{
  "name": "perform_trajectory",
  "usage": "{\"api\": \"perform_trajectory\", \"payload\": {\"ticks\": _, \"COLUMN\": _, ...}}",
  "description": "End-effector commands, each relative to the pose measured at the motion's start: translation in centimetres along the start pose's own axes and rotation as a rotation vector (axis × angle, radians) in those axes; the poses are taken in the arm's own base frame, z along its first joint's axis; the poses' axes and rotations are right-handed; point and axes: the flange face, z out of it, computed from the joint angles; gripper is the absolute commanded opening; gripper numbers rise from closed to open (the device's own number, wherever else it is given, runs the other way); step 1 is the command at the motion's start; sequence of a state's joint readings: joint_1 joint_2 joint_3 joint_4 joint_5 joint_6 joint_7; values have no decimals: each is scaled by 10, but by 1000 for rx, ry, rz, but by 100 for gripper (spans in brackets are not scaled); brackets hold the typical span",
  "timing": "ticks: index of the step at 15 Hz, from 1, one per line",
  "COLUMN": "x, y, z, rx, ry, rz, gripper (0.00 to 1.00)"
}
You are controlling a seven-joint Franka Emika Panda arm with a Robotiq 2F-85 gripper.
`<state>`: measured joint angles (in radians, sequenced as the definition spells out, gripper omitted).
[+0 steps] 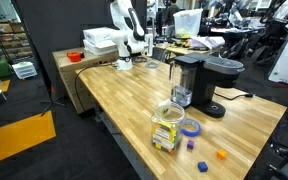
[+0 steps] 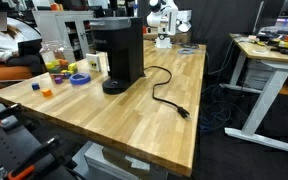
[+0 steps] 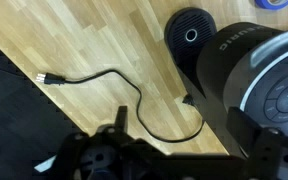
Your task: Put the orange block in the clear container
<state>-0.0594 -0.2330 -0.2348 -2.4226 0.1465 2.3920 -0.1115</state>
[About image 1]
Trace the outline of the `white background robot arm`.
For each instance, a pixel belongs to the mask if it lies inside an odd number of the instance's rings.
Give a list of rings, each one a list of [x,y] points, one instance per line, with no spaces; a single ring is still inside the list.
[[[153,34],[144,32],[130,0],[112,0],[110,12],[113,24],[117,27],[110,35],[119,53],[115,67],[117,70],[130,70],[133,67],[132,54],[152,55]]]

